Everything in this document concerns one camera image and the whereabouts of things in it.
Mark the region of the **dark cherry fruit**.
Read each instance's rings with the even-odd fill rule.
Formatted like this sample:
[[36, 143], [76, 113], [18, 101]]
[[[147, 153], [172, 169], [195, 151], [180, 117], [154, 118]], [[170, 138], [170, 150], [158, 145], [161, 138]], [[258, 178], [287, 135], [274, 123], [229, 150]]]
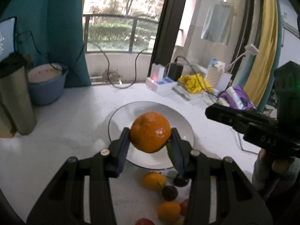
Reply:
[[178, 191], [175, 186], [167, 185], [162, 188], [162, 197], [165, 201], [174, 201], [178, 196]]

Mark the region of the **orange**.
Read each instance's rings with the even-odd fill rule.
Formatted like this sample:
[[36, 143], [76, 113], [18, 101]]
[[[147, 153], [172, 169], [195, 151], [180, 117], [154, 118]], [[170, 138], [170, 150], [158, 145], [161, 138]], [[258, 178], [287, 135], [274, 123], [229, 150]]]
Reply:
[[166, 186], [166, 178], [156, 172], [145, 174], [141, 180], [142, 186], [150, 191], [161, 191]]
[[160, 221], [172, 224], [179, 220], [181, 207], [176, 202], [164, 202], [157, 209], [157, 217]]

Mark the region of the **red tomato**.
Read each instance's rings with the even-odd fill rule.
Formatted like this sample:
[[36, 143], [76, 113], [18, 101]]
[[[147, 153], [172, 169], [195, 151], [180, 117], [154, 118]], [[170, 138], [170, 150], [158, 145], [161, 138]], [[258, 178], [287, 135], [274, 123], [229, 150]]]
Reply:
[[179, 204], [180, 208], [181, 208], [181, 211], [180, 211], [181, 216], [186, 216], [187, 208], [188, 208], [188, 201], [189, 200], [184, 200]]
[[141, 218], [135, 222], [135, 225], [155, 225], [155, 224], [150, 219]]

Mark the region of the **large orange mandarin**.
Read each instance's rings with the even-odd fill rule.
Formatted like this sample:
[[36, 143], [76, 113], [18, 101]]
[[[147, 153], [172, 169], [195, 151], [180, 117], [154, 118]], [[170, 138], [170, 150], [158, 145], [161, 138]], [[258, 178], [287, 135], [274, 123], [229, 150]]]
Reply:
[[171, 127], [167, 118], [150, 111], [138, 116], [130, 129], [130, 141], [145, 153], [155, 153], [169, 141]]

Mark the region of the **yellow curtain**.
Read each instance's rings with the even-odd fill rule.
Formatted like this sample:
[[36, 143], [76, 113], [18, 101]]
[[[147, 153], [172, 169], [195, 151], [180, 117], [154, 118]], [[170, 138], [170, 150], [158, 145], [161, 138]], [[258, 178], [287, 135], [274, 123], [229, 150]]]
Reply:
[[275, 60], [278, 42], [277, 0], [263, 0], [259, 53], [257, 54], [244, 91], [258, 105], [263, 98]]

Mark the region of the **purple pouch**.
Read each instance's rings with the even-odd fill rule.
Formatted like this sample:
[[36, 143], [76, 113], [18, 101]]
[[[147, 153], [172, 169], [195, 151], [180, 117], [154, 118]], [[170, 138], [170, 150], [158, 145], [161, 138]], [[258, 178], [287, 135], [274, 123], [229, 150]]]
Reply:
[[224, 98], [233, 109], [248, 110], [255, 108], [246, 92], [239, 85], [228, 87], [218, 97]]

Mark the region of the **white desk lamp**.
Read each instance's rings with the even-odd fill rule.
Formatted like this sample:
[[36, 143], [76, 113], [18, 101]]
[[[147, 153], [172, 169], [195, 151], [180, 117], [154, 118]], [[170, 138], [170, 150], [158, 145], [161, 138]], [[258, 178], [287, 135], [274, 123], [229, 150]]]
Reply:
[[227, 67], [225, 67], [225, 72], [228, 72], [237, 61], [239, 61], [241, 58], [245, 57], [247, 54], [257, 55], [259, 53], [258, 48], [254, 44], [248, 44], [244, 47], [244, 53], [239, 55], [231, 64], [229, 64]]

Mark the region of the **white woven basket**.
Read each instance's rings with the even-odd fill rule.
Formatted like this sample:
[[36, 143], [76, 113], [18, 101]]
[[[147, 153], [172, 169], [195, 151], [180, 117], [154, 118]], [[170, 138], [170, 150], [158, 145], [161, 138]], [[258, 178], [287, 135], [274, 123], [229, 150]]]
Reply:
[[226, 90], [232, 75], [225, 69], [226, 64], [215, 58], [208, 64], [205, 79], [218, 92]]

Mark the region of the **yellow cloth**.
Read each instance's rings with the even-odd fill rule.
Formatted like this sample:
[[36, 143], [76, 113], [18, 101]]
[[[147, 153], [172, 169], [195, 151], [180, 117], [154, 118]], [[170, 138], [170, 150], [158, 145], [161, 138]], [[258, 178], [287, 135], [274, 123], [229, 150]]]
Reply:
[[182, 76], [177, 82], [182, 85], [190, 94], [212, 92], [211, 85], [200, 74]]

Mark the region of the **hanging light blue towel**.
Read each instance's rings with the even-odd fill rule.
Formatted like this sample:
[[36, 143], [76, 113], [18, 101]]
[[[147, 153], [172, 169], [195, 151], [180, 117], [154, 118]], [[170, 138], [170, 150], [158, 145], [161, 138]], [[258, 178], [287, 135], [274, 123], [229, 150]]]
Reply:
[[232, 22], [234, 17], [234, 6], [215, 4], [207, 12], [201, 38], [213, 43], [228, 45]]

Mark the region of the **white plate dark rim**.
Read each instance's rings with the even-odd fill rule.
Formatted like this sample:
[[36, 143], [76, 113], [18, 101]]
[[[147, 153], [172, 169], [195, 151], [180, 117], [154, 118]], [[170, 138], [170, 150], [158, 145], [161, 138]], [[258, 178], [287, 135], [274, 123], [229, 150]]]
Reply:
[[[131, 128], [133, 122], [140, 115], [147, 112], [157, 112], [167, 118], [172, 128], [176, 128], [180, 137], [188, 141], [192, 147], [195, 146], [195, 135], [188, 121], [174, 109], [155, 102], [138, 101], [125, 104], [118, 108], [110, 117], [108, 123], [109, 140], [113, 141], [120, 137], [123, 128]], [[155, 153], [145, 153], [132, 144], [129, 146], [127, 161], [144, 169], [167, 170], [173, 168], [173, 164], [168, 157], [167, 148], [164, 147]]]

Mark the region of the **black power adapter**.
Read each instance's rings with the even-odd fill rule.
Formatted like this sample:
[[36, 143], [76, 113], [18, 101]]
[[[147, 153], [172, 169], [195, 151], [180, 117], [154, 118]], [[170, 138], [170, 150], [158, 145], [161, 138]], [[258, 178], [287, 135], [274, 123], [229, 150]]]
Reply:
[[180, 64], [172, 63], [169, 66], [169, 71], [167, 73], [168, 78], [173, 81], [177, 81], [182, 75], [183, 68], [184, 67]]

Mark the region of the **steel thermos cup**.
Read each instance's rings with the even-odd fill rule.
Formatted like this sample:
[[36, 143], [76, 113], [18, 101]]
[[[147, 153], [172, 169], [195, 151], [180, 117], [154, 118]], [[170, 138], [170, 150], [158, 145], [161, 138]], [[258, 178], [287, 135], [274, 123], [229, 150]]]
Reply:
[[1, 106], [19, 134], [33, 132], [37, 120], [29, 96], [26, 59], [19, 52], [1, 61]]

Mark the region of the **white power strip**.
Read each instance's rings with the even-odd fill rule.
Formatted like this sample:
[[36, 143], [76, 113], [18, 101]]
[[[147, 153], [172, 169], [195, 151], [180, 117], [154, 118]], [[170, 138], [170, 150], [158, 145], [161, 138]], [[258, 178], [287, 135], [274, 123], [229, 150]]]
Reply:
[[177, 82], [165, 75], [166, 68], [161, 64], [152, 64], [150, 76], [146, 78], [146, 87], [160, 95], [169, 92], [177, 85]]

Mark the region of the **blue plastic basin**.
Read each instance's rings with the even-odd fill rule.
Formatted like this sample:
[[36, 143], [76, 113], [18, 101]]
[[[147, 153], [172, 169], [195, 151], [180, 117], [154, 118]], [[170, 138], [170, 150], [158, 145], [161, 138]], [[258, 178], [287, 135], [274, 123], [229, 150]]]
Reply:
[[35, 105], [48, 105], [64, 93], [66, 76], [69, 72], [63, 64], [43, 64], [27, 71], [28, 90]]

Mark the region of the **tablet screen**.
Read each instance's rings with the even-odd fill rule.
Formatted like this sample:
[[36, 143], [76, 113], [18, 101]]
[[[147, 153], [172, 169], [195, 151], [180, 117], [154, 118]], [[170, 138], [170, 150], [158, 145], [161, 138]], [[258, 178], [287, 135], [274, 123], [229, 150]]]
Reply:
[[16, 49], [16, 22], [17, 17], [10, 17], [0, 22], [0, 61]]

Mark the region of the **teal curtain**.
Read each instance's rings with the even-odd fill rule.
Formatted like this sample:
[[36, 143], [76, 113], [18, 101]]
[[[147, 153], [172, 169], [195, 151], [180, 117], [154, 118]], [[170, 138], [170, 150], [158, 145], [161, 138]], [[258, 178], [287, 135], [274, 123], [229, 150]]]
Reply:
[[17, 18], [17, 50], [34, 66], [69, 68], [65, 86], [90, 86], [83, 51], [82, 0], [1, 0], [1, 20]]

